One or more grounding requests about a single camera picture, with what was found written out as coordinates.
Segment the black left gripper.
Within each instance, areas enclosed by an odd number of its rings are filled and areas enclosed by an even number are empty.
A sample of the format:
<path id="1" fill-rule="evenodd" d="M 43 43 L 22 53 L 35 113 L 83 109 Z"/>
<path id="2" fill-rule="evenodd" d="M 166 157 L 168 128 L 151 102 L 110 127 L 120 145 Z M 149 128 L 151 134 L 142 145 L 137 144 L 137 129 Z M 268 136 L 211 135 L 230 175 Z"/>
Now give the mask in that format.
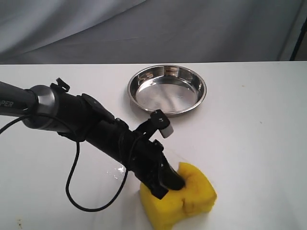
<path id="1" fill-rule="evenodd" d="M 73 141 L 87 141 L 111 158 L 123 164 L 145 184 L 151 194 L 162 199 L 168 189 L 179 191 L 184 179 L 171 167 L 163 155 L 164 147 L 150 137 L 158 130 L 156 120 L 161 113 L 140 124 L 134 131 L 115 118 L 93 97 L 55 93 L 54 130 Z"/>

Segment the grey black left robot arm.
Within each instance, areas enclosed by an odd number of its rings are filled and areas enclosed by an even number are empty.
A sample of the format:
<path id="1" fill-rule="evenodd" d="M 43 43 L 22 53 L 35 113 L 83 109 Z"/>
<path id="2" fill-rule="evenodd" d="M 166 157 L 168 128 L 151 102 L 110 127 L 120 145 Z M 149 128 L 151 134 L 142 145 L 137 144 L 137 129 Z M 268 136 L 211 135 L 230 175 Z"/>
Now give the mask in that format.
<path id="1" fill-rule="evenodd" d="M 71 95 L 61 79 L 50 86 L 36 85 L 21 89 L 0 84 L 0 113 L 24 116 L 24 124 L 32 129 L 55 131 L 73 141 L 87 141 L 134 172 L 156 198 L 169 190 L 180 190 L 184 179 L 170 166 L 164 147 L 151 141 L 159 131 L 164 138 L 173 133 L 167 116 L 156 110 L 135 130 L 114 117 L 88 94 Z"/>

